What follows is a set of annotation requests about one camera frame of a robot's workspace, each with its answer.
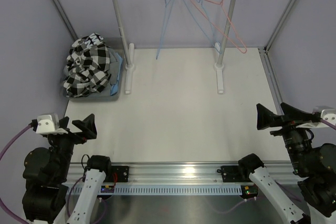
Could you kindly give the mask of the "light blue shirt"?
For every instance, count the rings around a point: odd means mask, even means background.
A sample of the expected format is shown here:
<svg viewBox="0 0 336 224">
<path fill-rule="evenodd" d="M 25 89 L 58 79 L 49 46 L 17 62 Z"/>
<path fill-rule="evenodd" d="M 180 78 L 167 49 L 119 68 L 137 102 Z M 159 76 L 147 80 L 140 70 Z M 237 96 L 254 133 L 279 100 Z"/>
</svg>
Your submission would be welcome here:
<svg viewBox="0 0 336 224">
<path fill-rule="evenodd" d="M 122 66 L 123 66 L 123 58 L 119 55 L 118 52 L 116 52 L 114 54 L 114 57 L 118 60 L 119 69 L 118 69 L 118 75 L 117 75 L 116 82 L 111 85 L 111 92 L 110 92 L 111 96 L 114 96 L 119 92 L 119 84 L 121 82 L 120 79 L 121 79 L 121 76 L 122 76 Z"/>
</svg>

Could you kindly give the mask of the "black white checkered shirt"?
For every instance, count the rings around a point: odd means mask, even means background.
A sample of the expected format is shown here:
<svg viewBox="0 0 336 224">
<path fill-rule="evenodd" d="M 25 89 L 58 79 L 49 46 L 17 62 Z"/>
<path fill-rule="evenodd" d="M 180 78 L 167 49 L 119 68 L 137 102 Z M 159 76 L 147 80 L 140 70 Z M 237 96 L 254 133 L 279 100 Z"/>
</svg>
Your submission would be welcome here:
<svg viewBox="0 0 336 224">
<path fill-rule="evenodd" d="M 66 96 L 79 98 L 102 92 L 110 82 L 110 63 L 108 47 L 101 35 L 92 33 L 74 41 L 66 58 L 62 83 Z"/>
</svg>

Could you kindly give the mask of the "pink wire hanger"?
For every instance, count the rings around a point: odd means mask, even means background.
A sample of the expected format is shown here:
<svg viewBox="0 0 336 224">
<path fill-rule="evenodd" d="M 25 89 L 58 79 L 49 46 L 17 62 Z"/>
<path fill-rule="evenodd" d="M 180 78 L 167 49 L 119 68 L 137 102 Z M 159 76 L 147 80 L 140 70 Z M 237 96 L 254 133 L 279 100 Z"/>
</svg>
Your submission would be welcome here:
<svg viewBox="0 0 336 224">
<path fill-rule="evenodd" d="M 232 16 L 233 16 L 233 11 L 232 13 L 229 15 L 229 12 L 227 12 L 224 8 L 224 0 L 221 0 L 220 2 L 215 2 L 212 0 L 195 0 L 198 3 L 200 3 L 201 5 L 201 9 L 195 4 L 196 2 L 194 2 L 193 0 L 190 0 L 190 2 L 193 4 L 193 6 L 203 15 L 203 17 L 209 22 L 210 27 L 213 31 L 213 36 L 215 36 L 214 34 L 214 29 L 216 29 L 218 32 L 220 32 L 223 35 L 223 39 L 227 39 L 227 41 L 230 41 L 232 45 L 234 45 L 241 53 L 245 54 L 247 52 L 247 47 L 244 44 L 244 42 L 242 41 L 242 39 L 239 37 L 238 32 L 236 31 L 233 23 L 232 23 Z M 203 2 L 209 2 L 211 4 L 215 4 L 218 5 L 222 8 L 223 13 L 226 16 L 226 21 L 228 22 L 228 25 L 226 25 L 225 28 L 228 28 L 228 31 L 222 31 L 220 30 L 214 23 L 211 22 L 208 13 L 205 9 L 205 7 L 203 6 Z M 193 14 L 191 13 L 191 16 L 193 17 L 193 19 L 195 20 L 195 22 L 197 23 L 197 25 L 199 26 L 199 28 L 201 29 L 202 33 L 208 38 L 207 34 L 205 31 L 203 31 L 202 27 L 200 26 L 200 24 L 198 23 L 198 21 L 194 18 Z M 242 48 L 240 48 L 237 44 L 235 44 L 235 42 L 229 38 L 229 30 L 233 29 L 234 33 L 235 33 L 235 38 L 241 43 L 241 45 L 243 46 Z"/>
</svg>

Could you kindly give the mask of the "blue hanger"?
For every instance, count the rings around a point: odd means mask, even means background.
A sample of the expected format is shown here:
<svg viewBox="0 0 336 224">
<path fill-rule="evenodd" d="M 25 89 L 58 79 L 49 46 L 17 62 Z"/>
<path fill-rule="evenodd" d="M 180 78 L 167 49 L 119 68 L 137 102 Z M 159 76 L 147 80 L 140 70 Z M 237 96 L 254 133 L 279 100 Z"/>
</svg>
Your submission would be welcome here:
<svg viewBox="0 0 336 224">
<path fill-rule="evenodd" d="M 205 36 L 210 45 L 215 48 L 218 41 L 216 38 L 216 28 L 206 9 L 206 0 L 182 0 L 192 20 L 198 29 Z"/>
<path fill-rule="evenodd" d="M 174 2 L 175 2 L 175 0 L 164 0 L 163 24 L 162 24 L 162 28 L 161 28 L 159 46 L 157 48 L 156 56 L 155 56 L 156 60 L 158 60 L 159 55 L 160 55 L 160 51 L 163 48 L 164 38 L 165 38 L 166 30 L 167 30 L 167 27 L 168 27 L 168 24 L 169 24 L 169 20 L 170 20 L 170 17 L 171 17 Z"/>
</svg>

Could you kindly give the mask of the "grey shirt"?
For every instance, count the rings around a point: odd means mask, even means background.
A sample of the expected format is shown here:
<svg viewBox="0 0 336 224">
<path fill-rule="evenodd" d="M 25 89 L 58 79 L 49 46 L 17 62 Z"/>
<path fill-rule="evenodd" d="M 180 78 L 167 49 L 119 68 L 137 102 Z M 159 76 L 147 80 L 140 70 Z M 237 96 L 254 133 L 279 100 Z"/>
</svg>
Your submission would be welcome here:
<svg viewBox="0 0 336 224">
<path fill-rule="evenodd" d="M 114 54 L 116 53 L 115 50 L 112 48 L 108 47 L 108 53 L 110 56 L 110 68 L 109 68 L 109 73 L 110 73 L 110 89 L 111 85 L 116 82 L 117 75 L 118 75 L 118 69 L 119 69 L 119 63 L 118 60 L 114 57 Z"/>
</svg>

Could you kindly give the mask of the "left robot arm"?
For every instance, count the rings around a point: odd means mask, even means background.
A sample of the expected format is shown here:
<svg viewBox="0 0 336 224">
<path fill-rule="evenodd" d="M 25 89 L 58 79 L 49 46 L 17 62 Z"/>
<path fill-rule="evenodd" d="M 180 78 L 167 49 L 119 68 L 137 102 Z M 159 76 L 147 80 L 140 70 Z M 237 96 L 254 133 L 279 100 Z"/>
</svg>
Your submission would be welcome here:
<svg viewBox="0 0 336 224">
<path fill-rule="evenodd" d="M 67 116 L 59 119 L 56 114 L 44 114 L 29 124 L 50 145 L 49 148 L 34 149 L 24 160 L 23 178 L 26 181 L 26 191 L 22 203 L 26 219 L 33 223 L 89 223 L 98 192 L 103 182 L 112 177 L 110 158 L 91 156 L 85 168 L 84 187 L 76 206 L 70 217 L 64 218 L 69 189 L 65 182 L 74 146 L 97 137 L 94 114 L 83 120 L 72 121 L 79 129 L 77 133 L 68 128 L 68 123 Z"/>
</svg>

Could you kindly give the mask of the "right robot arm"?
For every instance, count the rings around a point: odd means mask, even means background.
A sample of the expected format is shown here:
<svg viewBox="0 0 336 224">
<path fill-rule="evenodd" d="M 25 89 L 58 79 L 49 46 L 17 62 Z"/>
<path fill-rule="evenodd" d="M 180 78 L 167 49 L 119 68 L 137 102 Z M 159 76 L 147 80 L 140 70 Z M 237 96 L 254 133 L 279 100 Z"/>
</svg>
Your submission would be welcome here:
<svg viewBox="0 0 336 224">
<path fill-rule="evenodd" d="M 276 115 L 257 104 L 257 129 L 272 127 L 270 135 L 283 138 L 293 174 L 302 179 L 297 185 L 309 215 L 283 192 L 256 154 L 239 160 L 238 176 L 250 180 L 262 191 L 283 223 L 335 223 L 335 144 L 312 147 L 312 128 L 335 129 L 335 109 L 320 106 L 308 113 L 284 102 L 280 107 L 283 114 Z"/>
</svg>

